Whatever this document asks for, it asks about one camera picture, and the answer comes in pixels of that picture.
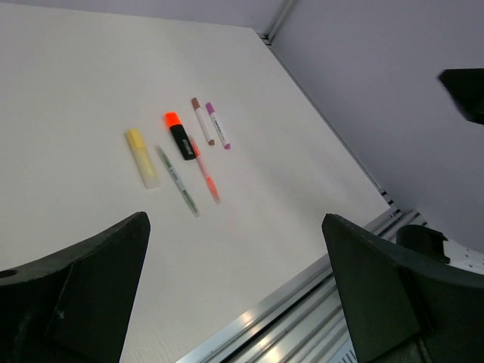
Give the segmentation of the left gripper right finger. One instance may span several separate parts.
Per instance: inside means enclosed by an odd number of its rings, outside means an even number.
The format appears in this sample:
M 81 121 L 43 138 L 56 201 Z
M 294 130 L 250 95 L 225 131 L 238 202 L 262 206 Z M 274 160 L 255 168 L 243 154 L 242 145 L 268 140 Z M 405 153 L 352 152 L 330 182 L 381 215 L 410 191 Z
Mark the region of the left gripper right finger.
M 360 362 L 481 362 L 483 274 L 454 268 L 335 214 L 322 232 Z

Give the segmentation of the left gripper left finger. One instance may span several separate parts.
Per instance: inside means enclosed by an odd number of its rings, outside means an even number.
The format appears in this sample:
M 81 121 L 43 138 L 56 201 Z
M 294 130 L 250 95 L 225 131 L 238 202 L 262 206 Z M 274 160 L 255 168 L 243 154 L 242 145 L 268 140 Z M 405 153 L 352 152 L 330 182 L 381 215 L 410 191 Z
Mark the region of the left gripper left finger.
M 3 362 L 118 362 L 150 236 L 137 212 L 1 273 Z

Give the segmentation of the green white pen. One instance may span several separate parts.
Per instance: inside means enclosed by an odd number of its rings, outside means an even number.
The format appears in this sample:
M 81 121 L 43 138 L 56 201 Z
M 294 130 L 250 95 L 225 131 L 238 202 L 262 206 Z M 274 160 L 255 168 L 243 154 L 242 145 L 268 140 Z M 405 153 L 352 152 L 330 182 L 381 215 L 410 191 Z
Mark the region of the green white pen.
M 170 159 L 167 157 L 165 151 L 161 148 L 161 146 L 157 145 L 156 147 L 157 154 L 161 159 L 163 165 L 166 167 L 170 177 L 175 183 L 179 193 L 181 194 L 182 198 L 184 199 L 185 203 L 188 205 L 190 211 L 194 214 L 195 217 L 200 215 L 199 209 L 197 208 L 196 203 L 194 202 L 192 196 L 188 192 L 188 189 L 185 187 L 180 175 L 175 170 L 175 167 L 171 163 Z

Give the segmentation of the yellow highlighter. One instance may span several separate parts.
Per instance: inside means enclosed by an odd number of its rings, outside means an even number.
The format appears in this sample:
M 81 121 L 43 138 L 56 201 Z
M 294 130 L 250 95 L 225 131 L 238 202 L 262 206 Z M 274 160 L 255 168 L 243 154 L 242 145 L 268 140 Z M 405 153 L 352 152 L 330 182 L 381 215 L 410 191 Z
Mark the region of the yellow highlighter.
M 144 186 L 146 189 L 158 188 L 160 186 L 160 180 L 147 152 L 147 147 L 141 132 L 138 129 L 128 129 L 126 132 L 126 140 Z

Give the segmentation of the orange thin pen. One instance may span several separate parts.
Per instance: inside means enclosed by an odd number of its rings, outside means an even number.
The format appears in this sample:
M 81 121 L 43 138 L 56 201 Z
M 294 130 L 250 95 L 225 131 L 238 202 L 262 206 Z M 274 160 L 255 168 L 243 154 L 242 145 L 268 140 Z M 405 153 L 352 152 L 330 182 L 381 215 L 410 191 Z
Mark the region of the orange thin pen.
M 210 173 L 209 173 L 209 171 L 208 171 L 208 169 L 207 169 L 207 167 L 206 167 L 206 165 L 205 165 L 205 163 L 203 161 L 203 158 L 201 156 L 201 153 L 200 153 L 200 150 L 199 150 L 199 148 L 197 146 L 197 143 L 195 142 L 194 137 L 192 135 L 189 135 L 188 138 L 189 138 L 189 141 L 192 144 L 192 147 L 194 149 L 194 153 L 195 153 L 195 157 L 196 157 L 197 164 L 198 164 L 198 166 L 200 168 L 200 171 L 201 171 L 202 176 L 203 176 L 203 178 L 204 178 L 204 180 L 206 182 L 206 185 L 207 185 L 207 187 L 209 189 L 209 192 L 211 193 L 214 201 L 216 203 L 220 203 L 221 199 L 220 199 L 220 196 L 219 196 L 219 192 L 218 192 L 218 190 L 216 188 L 216 185 L 215 185 L 215 183 L 213 181 L 212 176 L 210 175 Z

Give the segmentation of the black orange highlighter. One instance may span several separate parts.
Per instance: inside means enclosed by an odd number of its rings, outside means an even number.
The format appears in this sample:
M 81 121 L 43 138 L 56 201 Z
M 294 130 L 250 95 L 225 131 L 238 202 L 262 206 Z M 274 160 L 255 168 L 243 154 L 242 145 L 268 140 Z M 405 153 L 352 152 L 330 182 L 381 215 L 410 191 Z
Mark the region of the black orange highlighter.
M 178 114 L 168 112 L 164 115 L 164 120 L 183 159 L 194 160 L 196 158 L 194 147 Z

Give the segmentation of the brown capped white pen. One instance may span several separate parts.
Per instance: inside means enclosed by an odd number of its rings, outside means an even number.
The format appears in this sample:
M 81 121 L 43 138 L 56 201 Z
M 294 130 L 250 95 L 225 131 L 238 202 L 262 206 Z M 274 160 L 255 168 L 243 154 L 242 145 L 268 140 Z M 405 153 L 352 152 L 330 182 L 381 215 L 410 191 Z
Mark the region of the brown capped white pen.
M 207 125 L 206 120 L 204 118 L 203 111 L 202 111 L 201 106 L 200 106 L 200 102 L 198 101 L 197 98 L 192 98 L 191 104 L 192 104 L 192 107 L 194 108 L 194 112 L 197 116 L 197 120 L 200 124 L 204 138 L 206 139 L 206 143 L 209 146 L 214 146 L 215 145 L 215 139 L 208 130 L 208 125 Z

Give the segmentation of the purple white pen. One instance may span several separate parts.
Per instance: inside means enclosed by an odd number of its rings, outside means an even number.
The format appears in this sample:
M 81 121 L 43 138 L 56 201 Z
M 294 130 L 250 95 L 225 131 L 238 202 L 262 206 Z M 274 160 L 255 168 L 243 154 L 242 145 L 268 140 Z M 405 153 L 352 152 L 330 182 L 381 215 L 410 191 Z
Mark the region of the purple white pen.
M 222 143 L 223 148 L 226 149 L 226 150 L 230 150 L 231 149 L 231 143 L 228 140 L 228 136 L 227 136 L 225 130 L 223 129 L 222 124 L 220 122 L 220 119 L 219 119 L 219 117 L 216 113 L 216 110 L 215 110 L 215 108 L 214 108 L 214 106 L 212 105 L 211 102 L 206 103 L 206 110 L 207 110 L 207 112 L 208 112 L 208 114 L 209 114 L 209 116 L 210 116 L 210 118 L 213 122 L 213 125 L 216 129 L 216 132 L 219 136 L 219 139 Z

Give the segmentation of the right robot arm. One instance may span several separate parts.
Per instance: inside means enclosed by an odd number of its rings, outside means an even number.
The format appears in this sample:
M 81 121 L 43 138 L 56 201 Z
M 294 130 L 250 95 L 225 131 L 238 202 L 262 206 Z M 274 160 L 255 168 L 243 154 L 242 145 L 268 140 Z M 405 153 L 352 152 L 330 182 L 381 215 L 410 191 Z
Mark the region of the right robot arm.
M 483 124 L 483 69 L 447 69 L 439 81 L 464 118 Z M 396 243 L 454 268 L 483 274 L 483 254 L 447 238 L 424 225 L 406 225 L 396 233 Z

